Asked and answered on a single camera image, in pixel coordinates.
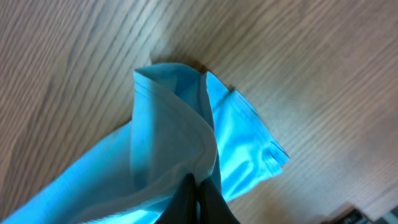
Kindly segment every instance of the crumpled fabric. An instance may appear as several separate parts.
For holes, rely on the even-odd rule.
[[[134,81],[132,120],[4,223],[153,223],[186,174],[211,177],[229,201],[282,173],[287,154],[212,73],[161,63]]]

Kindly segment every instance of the black object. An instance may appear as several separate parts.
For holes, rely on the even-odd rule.
[[[371,224],[372,222],[366,218],[360,211],[357,209],[353,210],[343,218],[340,218],[334,224]]]
[[[169,206],[156,221],[156,224],[166,223],[238,224],[239,222],[210,178],[204,180],[197,189],[193,175],[188,174],[182,180]]]

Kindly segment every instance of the fabric fold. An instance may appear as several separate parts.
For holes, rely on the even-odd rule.
[[[153,223],[186,174],[226,201],[282,173],[289,157],[238,91],[179,63],[134,72],[132,120],[5,223]]]

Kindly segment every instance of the wooden surface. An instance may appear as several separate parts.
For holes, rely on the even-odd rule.
[[[242,223],[398,204],[398,1],[1,0],[0,220],[127,121],[132,71],[200,62],[292,160]]]

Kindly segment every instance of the light blue cloth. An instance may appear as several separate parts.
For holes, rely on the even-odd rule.
[[[282,173],[289,158],[254,108],[210,72],[162,63],[134,80],[132,120],[4,223],[153,223],[186,174],[229,201]]]

